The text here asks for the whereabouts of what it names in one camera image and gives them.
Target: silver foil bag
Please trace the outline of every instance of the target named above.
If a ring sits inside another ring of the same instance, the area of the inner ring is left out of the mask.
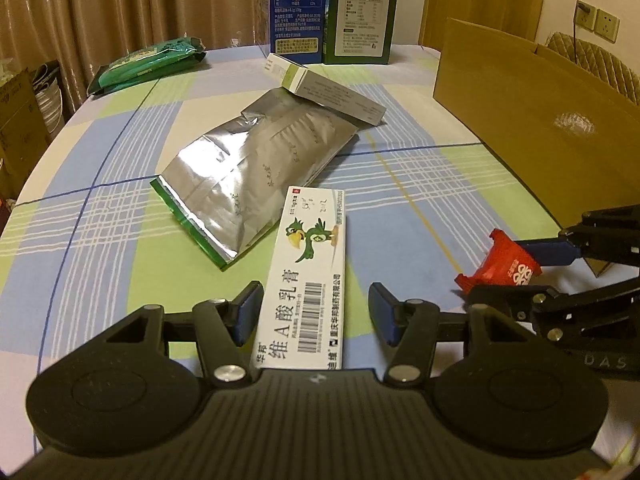
[[[151,184],[219,266],[278,220],[289,186],[307,186],[357,126],[284,88],[178,153]]]

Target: cardboard box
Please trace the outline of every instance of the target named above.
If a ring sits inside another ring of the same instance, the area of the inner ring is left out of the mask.
[[[323,35],[324,0],[255,1],[255,41],[265,56],[320,63]]]
[[[344,324],[344,192],[289,187],[251,362],[339,370]]]
[[[380,123],[386,112],[383,105],[364,97],[355,90],[275,54],[269,54],[264,69],[292,94],[374,126]]]
[[[327,64],[388,64],[397,0],[329,0]]]
[[[548,48],[448,19],[433,96],[559,226],[640,203],[640,107]]]
[[[0,195],[17,199],[50,145],[26,70],[0,87]]]

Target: brown curtain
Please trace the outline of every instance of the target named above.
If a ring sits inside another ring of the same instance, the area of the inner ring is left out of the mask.
[[[254,43],[253,0],[1,0],[0,59],[34,70],[57,59],[72,112],[100,65],[182,36],[207,48]]]

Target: barcode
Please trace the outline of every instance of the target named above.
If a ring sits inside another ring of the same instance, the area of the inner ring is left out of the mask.
[[[320,351],[320,311],[322,308],[322,283],[305,283],[302,301],[298,352],[315,354]]]

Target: ridged black surface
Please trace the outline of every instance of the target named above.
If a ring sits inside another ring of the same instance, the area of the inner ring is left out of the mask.
[[[370,370],[265,370],[243,390],[217,391],[190,427],[155,449],[89,459],[47,448],[11,478],[570,480],[599,466],[590,450],[521,460],[476,449],[420,393],[383,386]]]

